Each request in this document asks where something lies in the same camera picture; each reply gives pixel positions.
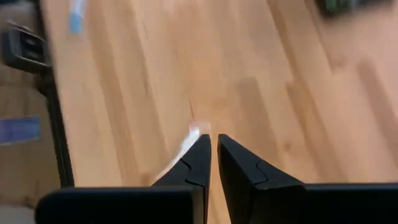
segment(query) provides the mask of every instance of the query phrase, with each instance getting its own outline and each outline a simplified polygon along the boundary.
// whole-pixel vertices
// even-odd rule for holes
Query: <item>wooden floor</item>
[[[42,0],[77,186],[147,185],[211,124],[304,182],[398,180],[398,6],[323,20],[304,0]]]

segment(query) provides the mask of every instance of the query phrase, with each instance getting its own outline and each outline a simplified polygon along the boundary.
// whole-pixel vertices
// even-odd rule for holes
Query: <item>light wood surface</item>
[[[34,13],[31,3],[2,5],[0,29],[12,19],[20,26],[36,30]],[[26,218],[26,207],[34,208],[41,197],[60,188],[46,99],[34,88],[33,74],[0,64],[0,119],[37,115],[40,116],[38,139],[0,145],[0,223],[14,223],[10,218],[17,214]],[[5,215],[8,207],[4,206],[25,208],[15,208]]]
[[[42,0],[77,186],[149,184],[211,124],[209,223],[228,223],[216,137],[304,182],[398,179],[398,6],[332,21],[304,0]]]

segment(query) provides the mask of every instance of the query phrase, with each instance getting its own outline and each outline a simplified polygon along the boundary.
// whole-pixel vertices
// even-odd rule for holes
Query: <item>black plastic tip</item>
[[[297,208],[306,196],[301,181],[270,165],[225,134],[218,136],[218,161],[231,223],[299,220]]]
[[[204,191],[204,217],[207,218],[210,189],[211,141],[208,134],[200,136],[189,151],[153,186],[194,185]]]

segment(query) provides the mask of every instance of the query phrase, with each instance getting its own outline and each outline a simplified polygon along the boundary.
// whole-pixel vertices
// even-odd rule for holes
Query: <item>black object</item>
[[[210,137],[202,135],[152,187],[62,189],[39,202],[36,222],[207,223],[210,161]]]
[[[342,12],[354,11],[359,7],[392,0],[315,0],[322,14],[328,17]]]
[[[19,0],[0,0],[0,6],[3,4],[16,3],[16,2],[19,2]]]
[[[2,30],[1,37],[6,65],[30,73],[45,72],[50,68],[44,39],[18,26]]]
[[[221,134],[221,182],[232,224],[397,223],[397,184],[304,184]]]
[[[36,32],[46,41],[46,30],[42,11],[40,9],[40,0],[29,0],[34,3]],[[50,52],[48,52],[49,64],[51,63]],[[45,71],[38,74],[37,89],[47,99],[47,109],[50,115],[50,122],[52,134],[55,145],[55,153],[57,155],[58,172],[60,175],[61,187],[73,187],[75,185],[73,180],[72,165],[70,162],[70,155],[68,151],[67,137],[65,135],[65,128],[63,125],[62,112],[60,102],[58,99],[57,86],[55,84],[52,67],[45,69]]]

